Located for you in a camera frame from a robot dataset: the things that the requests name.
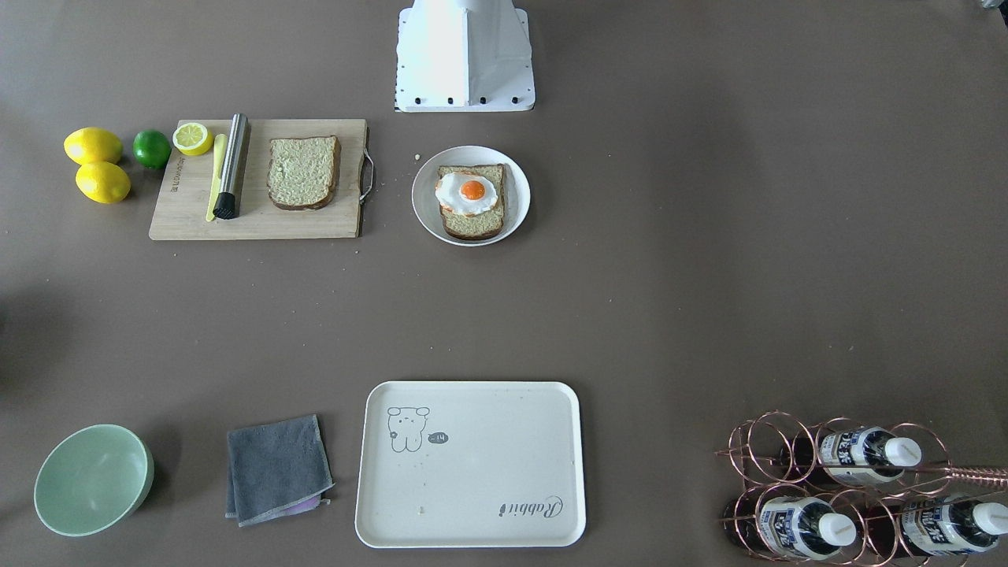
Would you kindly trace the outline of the yellow lemon lower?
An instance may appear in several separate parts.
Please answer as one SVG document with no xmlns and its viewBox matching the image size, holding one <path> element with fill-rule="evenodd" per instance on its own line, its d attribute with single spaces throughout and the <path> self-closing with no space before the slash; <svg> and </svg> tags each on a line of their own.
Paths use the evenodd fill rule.
<svg viewBox="0 0 1008 567">
<path fill-rule="evenodd" d="M 76 172 L 75 181 L 83 196 L 101 204 L 119 203 L 131 190 L 127 173 L 107 161 L 81 165 Z"/>
</svg>

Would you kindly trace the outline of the yellow plastic knife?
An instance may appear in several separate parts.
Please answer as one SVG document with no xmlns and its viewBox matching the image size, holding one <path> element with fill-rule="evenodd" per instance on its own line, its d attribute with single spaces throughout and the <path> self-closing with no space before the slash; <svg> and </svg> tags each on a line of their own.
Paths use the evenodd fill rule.
<svg viewBox="0 0 1008 567">
<path fill-rule="evenodd" d="M 211 190 L 209 190 L 209 200 L 208 205 L 206 205 L 206 222 L 212 222 L 213 219 L 216 218 L 215 207 L 217 203 L 217 195 L 221 190 L 222 168 L 227 148 L 227 134 L 217 134 L 213 137 L 213 169 L 211 175 Z"/>
</svg>

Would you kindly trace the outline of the yellow lemon upper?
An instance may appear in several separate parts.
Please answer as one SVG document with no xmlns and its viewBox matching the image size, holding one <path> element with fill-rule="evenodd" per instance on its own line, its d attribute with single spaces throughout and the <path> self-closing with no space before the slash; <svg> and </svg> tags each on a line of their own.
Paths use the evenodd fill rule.
<svg viewBox="0 0 1008 567">
<path fill-rule="evenodd" d="M 78 165 L 108 162 L 118 164 L 123 154 L 122 141 L 115 133 L 101 127 L 83 127 L 65 137 L 65 154 Z"/>
</svg>

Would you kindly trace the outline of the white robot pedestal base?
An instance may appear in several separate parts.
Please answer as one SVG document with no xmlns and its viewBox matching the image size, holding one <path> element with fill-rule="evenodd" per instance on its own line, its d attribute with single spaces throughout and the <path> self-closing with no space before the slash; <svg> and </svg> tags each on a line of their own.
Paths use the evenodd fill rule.
<svg viewBox="0 0 1008 567">
<path fill-rule="evenodd" d="M 511 1 L 414 1 L 398 14 L 397 39 L 396 111 L 536 106 L 528 15 Z"/>
</svg>

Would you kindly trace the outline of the cream rabbit tray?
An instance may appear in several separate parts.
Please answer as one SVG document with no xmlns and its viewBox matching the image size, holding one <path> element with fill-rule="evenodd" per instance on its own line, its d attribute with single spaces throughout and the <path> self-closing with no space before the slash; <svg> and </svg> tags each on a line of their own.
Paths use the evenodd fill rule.
<svg viewBox="0 0 1008 567">
<path fill-rule="evenodd" d="M 580 400 L 558 381 L 386 381 L 365 406 L 372 548 L 568 547 L 587 527 Z"/>
</svg>

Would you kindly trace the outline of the steel muddler black tip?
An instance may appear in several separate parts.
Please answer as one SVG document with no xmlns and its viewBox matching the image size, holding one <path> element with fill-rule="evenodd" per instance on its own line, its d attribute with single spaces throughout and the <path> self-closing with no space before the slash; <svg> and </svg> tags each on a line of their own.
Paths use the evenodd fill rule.
<svg viewBox="0 0 1008 567">
<path fill-rule="evenodd" d="M 222 184 L 217 195 L 216 207 L 213 210 L 215 219 L 230 220 L 239 214 L 238 197 L 240 182 L 244 172 L 244 158 L 248 141 L 248 119 L 244 113 L 236 113 L 232 117 L 228 136 L 228 148 L 224 156 L 222 168 Z"/>
</svg>

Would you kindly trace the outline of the green lime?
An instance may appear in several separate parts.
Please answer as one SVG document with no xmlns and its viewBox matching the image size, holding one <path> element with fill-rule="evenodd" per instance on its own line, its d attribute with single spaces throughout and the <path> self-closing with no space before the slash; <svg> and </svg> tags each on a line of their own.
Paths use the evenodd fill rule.
<svg viewBox="0 0 1008 567">
<path fill-rule="evenodd" d="M 158 130 L 138 132 L 132 143 L 132 153 L 138 164 L 147 169 L 164 169 L 172 156 L 173 146 Z"/>
</svg>

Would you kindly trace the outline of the bread slice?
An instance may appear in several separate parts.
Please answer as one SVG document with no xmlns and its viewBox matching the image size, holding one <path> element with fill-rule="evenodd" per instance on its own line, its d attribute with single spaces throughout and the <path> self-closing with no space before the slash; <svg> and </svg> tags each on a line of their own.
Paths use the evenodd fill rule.
<svg viewBox="0 0 1008 567">
<path fill-rule="evenodd" d="M 337 136 L 270 139 L 268 198 L 278 209 L 321 209 L 335 196 L 341 161 Z"/>
<path fill-rule="evenodd" d="M 500 200 L 498 205 L 494 209 L 491 209 L 491 211 L 471 217 L 443 211 L 438 202 L 444 230 L 453 237 L 469 241 L 488 239 L 500 233 L 506 211 L 506 193 L 504 188 L 505 166 L 502 164 L 442 165 L 438 168 L 438 180 L 448 172 L 468 172 L 487 177 L 500 194 Z"/>
</svg>

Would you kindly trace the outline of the wooden cutting board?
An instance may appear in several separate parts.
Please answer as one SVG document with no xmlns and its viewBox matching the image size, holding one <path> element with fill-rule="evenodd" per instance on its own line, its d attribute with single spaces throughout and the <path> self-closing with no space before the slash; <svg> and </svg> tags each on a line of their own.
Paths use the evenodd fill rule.
<svg viewBox="0 0 1008 567">
<path fill-rule="evenodd" d="M 268 198 L 270 139 L 334 135 L 341 144 L 334 198 L 321 209 L 285 211 Z M 236 184 L 239 214 L 233 220 L 206 221 L 212 152 L 188 157 L 173 150 L 163 172 L 149 237 L 163 240 L 338 239 L 360 229 L 361 194 L 373 176 L 362 176 L 368 123 L 364 119 L 248 120 L 243 172 Z"/>
</svg>

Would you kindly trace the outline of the green ceramic bowl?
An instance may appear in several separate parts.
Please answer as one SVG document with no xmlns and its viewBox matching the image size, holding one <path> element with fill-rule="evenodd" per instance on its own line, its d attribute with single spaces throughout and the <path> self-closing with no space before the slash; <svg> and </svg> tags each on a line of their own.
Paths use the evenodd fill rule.
<svg viewBox="0 0 1008 567">
<path fill-rule="evenodd" d="M 92 424 L 65 438 L 39 468 L 36 516 L 58 535 L 87 537 L 139 509 L 152 484 L 147 445 L 119 424 Z"/>
</svg>

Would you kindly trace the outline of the bread slice under egg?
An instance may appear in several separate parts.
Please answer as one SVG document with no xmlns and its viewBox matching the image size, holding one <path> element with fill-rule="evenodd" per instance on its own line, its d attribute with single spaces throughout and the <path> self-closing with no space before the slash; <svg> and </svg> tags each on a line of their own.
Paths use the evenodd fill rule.
<svg viewBox="0 0 1008 567">
<path fill-rule="evenodd" d="M 500 233 L 506 211 L 506 193 L 504 188 L 505 166 L 502 164 L 442 165 L 438 168 L 438 180 L 448 172 L 468 172 L 487 177 L 500 194 L 500 200 L 498 205 L 494 209 L 491 209 L 491 211 L 471 217 L 443 211 L 438 202 L 444 230 L 453 237 L 469 241 L 488 239 Z"/>
</svg>

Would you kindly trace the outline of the tea bottle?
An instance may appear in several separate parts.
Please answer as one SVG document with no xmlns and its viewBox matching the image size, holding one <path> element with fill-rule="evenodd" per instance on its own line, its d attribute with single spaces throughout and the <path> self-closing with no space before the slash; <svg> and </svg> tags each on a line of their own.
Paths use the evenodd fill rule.
<svg viewBox="0 0 1008 567">
<path fill-rule="evenodd" d="M 973 555 L 996 548 L 1007 532 L 1007 507 L 958 496 L 873 506 L 864 511 L 867 536 L 885 558 Z"/>
<path fill-rule="evenodd" d="M 799 480 L 822 491 L 879 487 L 896 481 L 907 468 L 921 464 L 914 439 L 877 426 L 847 428 L 786 442 L 774 464 L 785 480 Z"/>
<path fill-rule="evenodd" d="M 824 561 L 859 537 L 852 519 L 811 496 L 743 495 L 721 513 L 721 527 L 730 543 L 773 560 Z"/>
</svg>

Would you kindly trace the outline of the tea bottle upper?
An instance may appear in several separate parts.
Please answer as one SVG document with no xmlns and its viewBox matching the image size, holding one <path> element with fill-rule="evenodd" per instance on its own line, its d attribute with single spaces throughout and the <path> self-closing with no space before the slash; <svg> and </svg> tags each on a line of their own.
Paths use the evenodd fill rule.
<svg viewBox="0 0 1008 567">
<path fill-rule="evenodd" d="M 799 480 L 822 491 L 879 487 L 896 481 L 907 468 L 921 464 L 914 439 L 877 426 L 847 428 L 786 442 L 774 464 L 785 480 Z"/>
</svg>

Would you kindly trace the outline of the half cut lemon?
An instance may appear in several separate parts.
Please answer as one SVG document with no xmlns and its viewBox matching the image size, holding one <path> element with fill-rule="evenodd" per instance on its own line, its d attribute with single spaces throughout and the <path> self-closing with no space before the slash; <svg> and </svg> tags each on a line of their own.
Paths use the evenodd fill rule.
<svg viewBox="0 0 1008 567">
<path fill-rule="evenodd" d="M 172 143 L 182 155 L 197 157 L 212 150 L 215 137 L 209 127 L 190 121 L 176 127 L 172 134 Z"/>
</svg>

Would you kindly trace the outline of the grey folded cloth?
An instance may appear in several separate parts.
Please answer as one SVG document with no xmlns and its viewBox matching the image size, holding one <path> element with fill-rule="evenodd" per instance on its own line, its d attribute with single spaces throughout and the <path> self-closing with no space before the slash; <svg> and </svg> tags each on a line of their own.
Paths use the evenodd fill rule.
<svg viewBox="0 0 1008 567">
<path fill-rule="evenodd" d="M 314 511 L 335 485 L 317 415 L 227 434 L 224 516 L 240 527 Z"/>
</svg>

